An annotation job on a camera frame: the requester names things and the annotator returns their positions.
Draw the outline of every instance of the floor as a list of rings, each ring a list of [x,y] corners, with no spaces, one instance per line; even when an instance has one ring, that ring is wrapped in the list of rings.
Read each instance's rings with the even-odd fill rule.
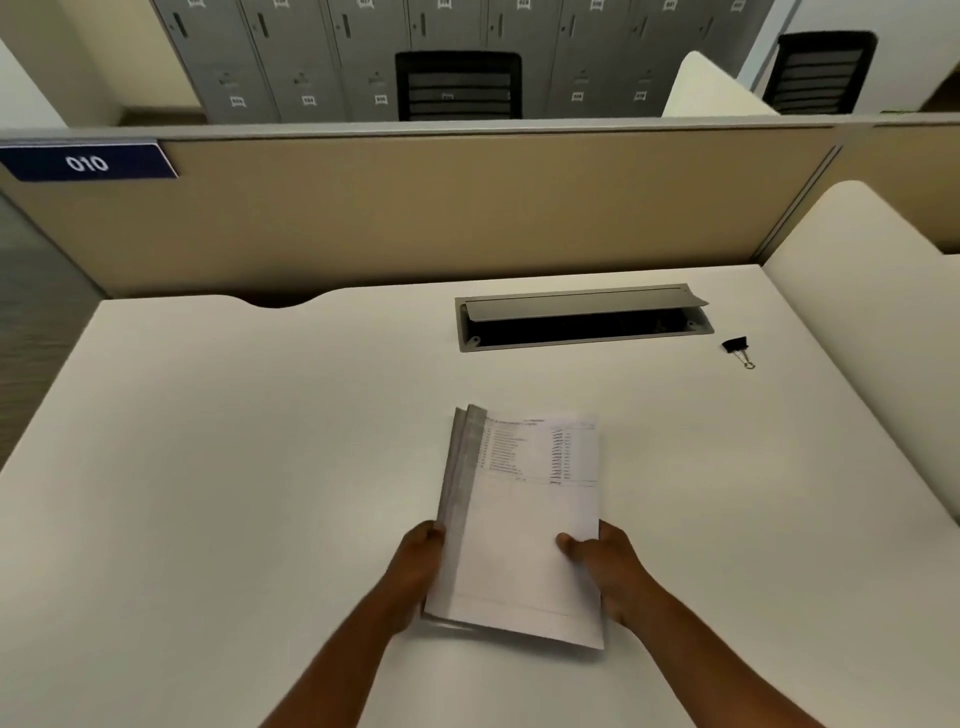
[[[0,197],[0,466],[102,298]]]

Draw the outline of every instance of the document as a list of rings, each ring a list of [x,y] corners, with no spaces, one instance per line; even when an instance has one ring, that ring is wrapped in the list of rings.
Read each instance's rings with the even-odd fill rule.
[[[602,649],[600,594],[555,538],[597,538],[598,433],[586,417],[458,410],[444,476],[436,619]]]

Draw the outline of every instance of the blue sign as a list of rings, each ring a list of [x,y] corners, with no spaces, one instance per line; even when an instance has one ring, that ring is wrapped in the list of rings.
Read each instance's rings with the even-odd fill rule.
[[[21,182],[175,179],[155,141],[0,147],[0,162]]]

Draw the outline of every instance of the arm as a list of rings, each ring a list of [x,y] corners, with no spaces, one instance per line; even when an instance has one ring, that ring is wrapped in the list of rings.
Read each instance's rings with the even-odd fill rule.
[[[562,533],[557,546],[584,564],[607,614],[643,642],[697,728],[822,728],[658,584],[619,528],[600,521],[599,540]]]
[[[261,728],[353,728],[390,638],[410,624],[440,568],[444,530],[425,521],[403,537],[383,578],[326,641]]]

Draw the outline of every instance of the desk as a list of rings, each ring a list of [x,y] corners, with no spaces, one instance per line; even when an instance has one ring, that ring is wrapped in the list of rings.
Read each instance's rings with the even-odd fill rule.
[[[715,335],[457,347],[458,296],[676,282]],[[469,402],[596,413],[602,512],[827,725],[956,724],[960,530],[756,266],[101,303],[0,474],[0,724],[255,728],[435,512]],[[419,625],[362,724],[688,726],[608,627]]]

